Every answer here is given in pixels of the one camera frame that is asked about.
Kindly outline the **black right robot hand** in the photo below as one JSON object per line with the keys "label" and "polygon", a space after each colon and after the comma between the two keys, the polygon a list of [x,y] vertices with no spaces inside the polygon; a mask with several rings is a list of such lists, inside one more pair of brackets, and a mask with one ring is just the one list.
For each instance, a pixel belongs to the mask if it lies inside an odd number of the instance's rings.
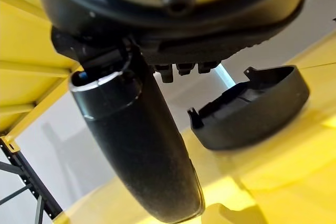
{"label": "black right robot hand", "polygon": [[305,0],[41,2],[54,49],[82,66],[70,92],[127,190],[159,221],[199,216],[203,192],[154,73],[207,73],[277,35]]}

